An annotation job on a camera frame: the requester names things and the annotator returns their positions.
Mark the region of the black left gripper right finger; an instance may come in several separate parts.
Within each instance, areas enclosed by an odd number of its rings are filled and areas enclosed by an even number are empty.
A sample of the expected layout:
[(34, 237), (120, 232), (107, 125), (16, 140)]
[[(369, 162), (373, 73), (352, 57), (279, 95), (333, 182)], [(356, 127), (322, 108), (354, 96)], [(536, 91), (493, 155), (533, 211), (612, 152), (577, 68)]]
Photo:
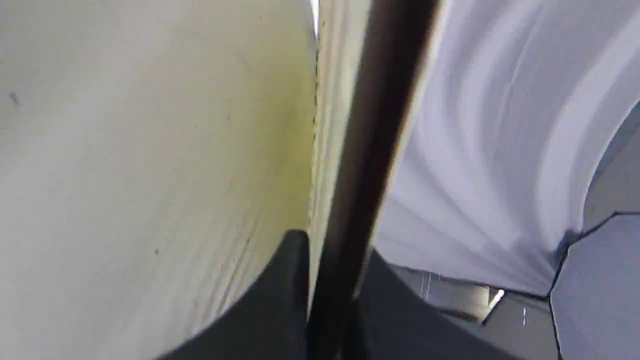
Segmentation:
[(512, 360), (423, 301), (374, 250), (345, 335), (347, 360)]

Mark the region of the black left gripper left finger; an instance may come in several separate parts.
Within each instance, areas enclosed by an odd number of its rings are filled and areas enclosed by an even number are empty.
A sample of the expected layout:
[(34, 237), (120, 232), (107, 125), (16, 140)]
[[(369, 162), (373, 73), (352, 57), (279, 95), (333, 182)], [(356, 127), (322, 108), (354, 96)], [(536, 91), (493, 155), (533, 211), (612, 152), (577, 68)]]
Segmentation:
[(309, 237), (284, 233), (274, 255), (249, 289), (164, 360), (306, 360)]

